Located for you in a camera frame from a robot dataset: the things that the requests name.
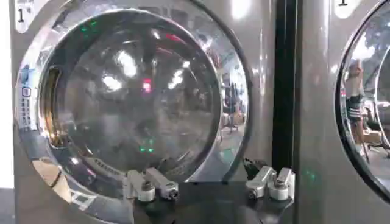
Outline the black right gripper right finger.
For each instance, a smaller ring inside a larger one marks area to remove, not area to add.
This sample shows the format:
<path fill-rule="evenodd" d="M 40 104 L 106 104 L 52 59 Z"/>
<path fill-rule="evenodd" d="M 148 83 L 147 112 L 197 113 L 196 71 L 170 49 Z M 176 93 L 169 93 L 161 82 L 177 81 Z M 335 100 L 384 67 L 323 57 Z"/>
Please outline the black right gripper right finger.
<path fill-rule="evenodd" d="M 285 201 L 295 199 L 296 174 L 290 168 L 282 168 L 277 173 L 264 161 L 243 159 L 247 173 L 246 189 L 248 197 L 256 200 L 266 194 L 273 200 Z"/>

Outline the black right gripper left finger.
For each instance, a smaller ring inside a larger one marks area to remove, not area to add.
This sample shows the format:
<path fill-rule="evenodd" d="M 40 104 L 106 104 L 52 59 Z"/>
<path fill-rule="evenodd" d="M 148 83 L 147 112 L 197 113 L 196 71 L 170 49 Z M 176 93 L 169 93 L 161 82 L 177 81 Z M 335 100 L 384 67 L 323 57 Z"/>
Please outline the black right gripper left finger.
<path fill-rule="evenodd" d="M 152 202 L 157 194 L 162 199 L 175 201 L 179 198 L 179 184 L 166 178 L 159 170 L 150 167 L 140 173 L 130 170 L 123 179 L 123 198 Z"/>

